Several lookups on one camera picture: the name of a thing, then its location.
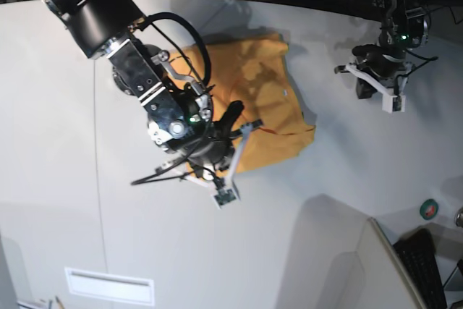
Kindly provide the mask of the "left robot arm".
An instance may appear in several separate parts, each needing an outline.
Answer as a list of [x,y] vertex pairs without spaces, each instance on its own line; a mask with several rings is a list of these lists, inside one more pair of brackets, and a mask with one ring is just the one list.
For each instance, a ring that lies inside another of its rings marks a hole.
[[404,89],[418,68],[407,61],[414,48],[426,44],[428,24],[422,0],[375,0],[380,8],[381,26],[374,44],[355,46],[349,63],[335,67],[336,74],[356,77],[359,99],[380,93],[382,109],[393,114],[405,111]]

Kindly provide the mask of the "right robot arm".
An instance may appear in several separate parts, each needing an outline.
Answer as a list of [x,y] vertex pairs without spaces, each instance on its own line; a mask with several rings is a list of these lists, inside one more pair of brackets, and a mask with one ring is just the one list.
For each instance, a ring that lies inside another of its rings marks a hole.
[[[214,119],[211,95],[211,58],[200,34],[184,18],[171,12],[146,15],[133,0],[41,0],[64,24],[89,59],[107,58],[119,88],[136,97],[148,115],[151,140],[174,158],[140,184],[172,180],[182,164],[188,172],[178,179],[202,179],[214,187],[213,200],[222,207],[239,199],[234,183],[239,160],[260,120],[235,127],[244,110],[232,101],[220,119]],[[182,74],[170,53],[145,45],[135,32],[171,20],[193,38],[203,59],[204,72]]]

